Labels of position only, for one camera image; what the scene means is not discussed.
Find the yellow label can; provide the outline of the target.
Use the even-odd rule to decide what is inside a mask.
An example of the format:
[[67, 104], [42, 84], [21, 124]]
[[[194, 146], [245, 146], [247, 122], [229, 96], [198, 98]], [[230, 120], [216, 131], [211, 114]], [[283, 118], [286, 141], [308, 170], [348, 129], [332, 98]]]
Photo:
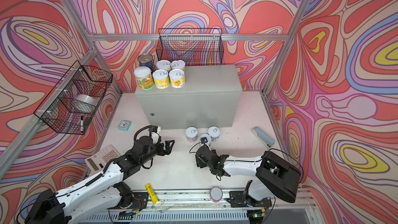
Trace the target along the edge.
[[167, 70], [158, 69], [152, 73], [155, 86], [158, 89], [165, 89], [170, 85], [169, 73]]
[[182, 88], [186, 84], [185, 72], [182, 69], [171, 70], [169, 79], [173, 88]]

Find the green yellow peach can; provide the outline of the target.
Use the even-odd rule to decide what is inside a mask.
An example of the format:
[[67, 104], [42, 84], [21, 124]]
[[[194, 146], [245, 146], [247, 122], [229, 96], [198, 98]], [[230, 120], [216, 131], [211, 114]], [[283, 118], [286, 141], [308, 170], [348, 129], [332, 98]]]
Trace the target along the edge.
[[154, 86], [152, 71], [146, 66], [138, 67], [134, 71], [134, 76], [138, 82], [138, 86], [143, 90], [149, 90]]

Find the pink label can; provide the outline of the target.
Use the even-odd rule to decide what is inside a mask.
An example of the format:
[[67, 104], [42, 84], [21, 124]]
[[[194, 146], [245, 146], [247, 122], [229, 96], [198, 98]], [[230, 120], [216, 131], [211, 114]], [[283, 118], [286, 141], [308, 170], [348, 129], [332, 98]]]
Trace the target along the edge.
[[158, 61], [156, 63], [156, 67], [157, 67], [157, 69], [163, 69], [163, 70], [166, 70], [168, 72], [172, 70], [171, 62], [168, 61], [168, 60], [160, 60], [160, 61]]

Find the green label can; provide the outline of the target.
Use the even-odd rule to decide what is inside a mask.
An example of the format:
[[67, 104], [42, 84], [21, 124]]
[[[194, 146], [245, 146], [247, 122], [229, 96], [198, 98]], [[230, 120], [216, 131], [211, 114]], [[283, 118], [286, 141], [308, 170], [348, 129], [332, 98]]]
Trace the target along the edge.
[[185, 71], [185, 67], [186, 67], [186, 63], [182, 60], [177, 60], [177, 61], [171, 62], [172, 70], [180, 69], [182, 71]]

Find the dark blue tin can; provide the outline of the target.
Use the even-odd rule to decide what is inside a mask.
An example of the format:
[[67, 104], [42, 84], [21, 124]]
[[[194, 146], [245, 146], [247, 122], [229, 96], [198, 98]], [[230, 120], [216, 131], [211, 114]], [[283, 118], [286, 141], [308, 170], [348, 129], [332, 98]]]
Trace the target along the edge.
[[154, 56], [153, 55], [142, 54], [142, 55], [138, 56], [137, 60], [138, 60], [139, 67], [145, 66], [145, 67], [148, 67], [151, 70], [153, 70], [153, 68], [154, 68]]

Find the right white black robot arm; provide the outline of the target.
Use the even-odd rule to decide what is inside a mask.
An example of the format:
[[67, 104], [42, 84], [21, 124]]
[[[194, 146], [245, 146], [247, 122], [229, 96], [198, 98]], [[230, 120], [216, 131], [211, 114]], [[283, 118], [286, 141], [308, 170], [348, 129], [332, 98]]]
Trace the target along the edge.
[[195, 153], [197, 167], [209, 168], [217, 179], [231, 176], [251, 177], [243, 191], [231, 191], [227, 201], [232, 207], [272, 206], [275, 197], [287, 203], [295, 203], [301, 182], [301, 171], [267, 150], [262, 156], [237, 158], [229, 155], [217, 155], [207, 145], [202, 145]]

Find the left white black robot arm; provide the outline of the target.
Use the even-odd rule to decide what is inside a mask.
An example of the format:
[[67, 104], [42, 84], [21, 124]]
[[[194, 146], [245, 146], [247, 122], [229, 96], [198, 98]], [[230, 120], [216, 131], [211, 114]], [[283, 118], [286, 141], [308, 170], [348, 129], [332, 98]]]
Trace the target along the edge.
[[171, 154], [174, 140], [162, 141], [160, 127], [147, 125], [133, 136], [133, 146], [111, 159], [96, 174], [70, 187], [39, 194], [24, 220], [26, 224], [77, 224], [108, 208], [129, 208], [134, 196], [124, 180], [139, 172], [155, 156]]

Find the center white lid can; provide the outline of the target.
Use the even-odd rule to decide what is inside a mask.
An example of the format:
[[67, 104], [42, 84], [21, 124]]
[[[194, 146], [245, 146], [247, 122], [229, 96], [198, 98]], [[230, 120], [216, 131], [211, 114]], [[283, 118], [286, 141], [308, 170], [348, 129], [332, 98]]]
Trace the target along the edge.
[[212, 137], [208, 134], [202, 134], [199, 139], [202, 145], [210, 145], [212, 142]]

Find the white lid can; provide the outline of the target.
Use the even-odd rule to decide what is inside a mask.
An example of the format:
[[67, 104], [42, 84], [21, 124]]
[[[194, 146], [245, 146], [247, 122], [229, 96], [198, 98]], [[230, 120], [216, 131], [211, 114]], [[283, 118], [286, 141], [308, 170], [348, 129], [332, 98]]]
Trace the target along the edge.
[[202, 145], [210, 145], [212, 142], [212, 137], [208, 134], [202, 134], [199, 139]]
[[221, 131], [218, 127], [213, 126], [208, 129], [208, 135], [211, 137], [212, 142], [216, 142], [220, 138]]

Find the back left pink can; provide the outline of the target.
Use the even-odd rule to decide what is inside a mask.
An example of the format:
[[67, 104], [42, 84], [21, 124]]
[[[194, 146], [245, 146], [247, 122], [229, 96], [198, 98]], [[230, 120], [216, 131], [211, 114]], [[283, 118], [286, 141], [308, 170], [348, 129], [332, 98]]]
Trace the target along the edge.
[[186, 140], [194, 143], [198, 140], [198, 130], [195, 127], [188, 127], [185, 131]]

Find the back right white lid can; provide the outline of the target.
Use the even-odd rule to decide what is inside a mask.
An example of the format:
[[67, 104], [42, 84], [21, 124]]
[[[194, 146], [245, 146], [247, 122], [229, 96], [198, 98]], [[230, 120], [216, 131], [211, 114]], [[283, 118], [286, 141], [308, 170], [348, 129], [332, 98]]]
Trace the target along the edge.
[[212, 142], [216, 142], [220, 138], [221, 131], [218, 127], [213, 126], [208, 129], [208, 135], [211, 137]]

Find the pink tape roll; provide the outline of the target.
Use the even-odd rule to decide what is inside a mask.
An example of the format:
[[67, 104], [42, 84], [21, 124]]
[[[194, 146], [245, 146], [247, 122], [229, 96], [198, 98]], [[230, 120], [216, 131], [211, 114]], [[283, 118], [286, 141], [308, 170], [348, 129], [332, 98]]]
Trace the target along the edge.
[[213, 187], [210, 190], [210, 199], [214, 203], [218, 203], [222, 200], [223, 198], [223, 192], [222, 189], [219, 187]]

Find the yellow glue tube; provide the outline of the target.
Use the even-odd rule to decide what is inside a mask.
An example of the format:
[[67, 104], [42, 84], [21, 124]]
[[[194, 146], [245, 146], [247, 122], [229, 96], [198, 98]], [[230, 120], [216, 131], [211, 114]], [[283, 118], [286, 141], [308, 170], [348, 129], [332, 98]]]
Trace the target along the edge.
[[146, 188], [147, 193], [149, 194], [152, 204], [156, 205], [159, 202], [159, 199], [158, 199], [156, 193], [154, 192], [151, 184], [146, 184], [145, 188]]

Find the grey metal cabinet box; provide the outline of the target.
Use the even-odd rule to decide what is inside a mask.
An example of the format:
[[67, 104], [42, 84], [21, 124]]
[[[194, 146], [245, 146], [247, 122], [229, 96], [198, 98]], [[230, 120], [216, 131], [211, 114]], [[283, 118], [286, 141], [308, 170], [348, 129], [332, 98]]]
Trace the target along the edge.
[[136, 89], [149, 123], [162, 129], [231, 127], [243, 91], [235, 65], [188, 66], [186, 72], [182, 88]]

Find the pink calculator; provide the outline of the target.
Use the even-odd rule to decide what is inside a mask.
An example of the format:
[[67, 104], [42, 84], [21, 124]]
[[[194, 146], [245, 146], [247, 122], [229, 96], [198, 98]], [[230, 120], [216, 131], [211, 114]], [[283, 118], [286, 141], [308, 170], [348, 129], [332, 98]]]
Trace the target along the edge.
[[107, 145], [91, 157], [86, 158], [85, 162], [88, 168], [96, 173], [102, 170], [110, 160], [118, 157], [120, 157], [118, 151], [112, 145]]

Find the grey stapler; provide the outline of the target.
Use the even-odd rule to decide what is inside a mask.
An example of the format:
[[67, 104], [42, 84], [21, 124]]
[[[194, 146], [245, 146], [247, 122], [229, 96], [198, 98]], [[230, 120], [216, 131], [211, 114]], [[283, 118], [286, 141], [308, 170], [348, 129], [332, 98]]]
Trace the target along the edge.
[[252, 134], [266, 147], [272, 148], [275, 140], [259, 127], [251, 129]]

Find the black marker pen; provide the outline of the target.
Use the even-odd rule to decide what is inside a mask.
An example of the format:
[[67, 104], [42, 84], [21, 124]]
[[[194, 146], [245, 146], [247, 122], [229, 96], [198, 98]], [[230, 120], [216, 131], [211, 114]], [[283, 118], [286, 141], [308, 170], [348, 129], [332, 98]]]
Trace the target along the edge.
[[84, 133], [85, 128], [84, 128], [84, 116], [80, 116], [80, 133]]

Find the silver tape roll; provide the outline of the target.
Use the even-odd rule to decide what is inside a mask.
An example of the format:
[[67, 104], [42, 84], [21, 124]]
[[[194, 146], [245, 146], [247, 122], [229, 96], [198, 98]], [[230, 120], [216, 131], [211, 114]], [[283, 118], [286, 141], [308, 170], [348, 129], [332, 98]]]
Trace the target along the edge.
[[98, 101], [86, 94], [79, 94], [72, 102], [73, 108], [83, 114], [91, 114], [97, 107]]

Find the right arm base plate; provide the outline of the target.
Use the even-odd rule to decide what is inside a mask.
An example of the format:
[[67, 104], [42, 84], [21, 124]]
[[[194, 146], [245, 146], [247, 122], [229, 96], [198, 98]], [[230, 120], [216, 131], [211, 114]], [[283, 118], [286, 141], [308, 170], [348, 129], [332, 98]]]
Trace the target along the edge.
[[264, 198], [260, 201], [255, 200], [245, 191], [230, 191], [229, 198], [226, 199], [232, 208], [238, 207], [261, 207], [268, 209], [273, 206], [270, 198]]

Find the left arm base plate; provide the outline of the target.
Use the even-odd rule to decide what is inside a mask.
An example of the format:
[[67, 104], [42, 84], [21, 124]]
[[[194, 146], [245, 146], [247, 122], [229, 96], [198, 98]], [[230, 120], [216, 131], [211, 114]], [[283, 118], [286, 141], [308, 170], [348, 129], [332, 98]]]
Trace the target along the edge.
[[109, 210], [142, 211], [147, 208], [148, 200], [149, 193], [146, 191], [133, 192], [130, 195], [123, 195], [118, 204]]

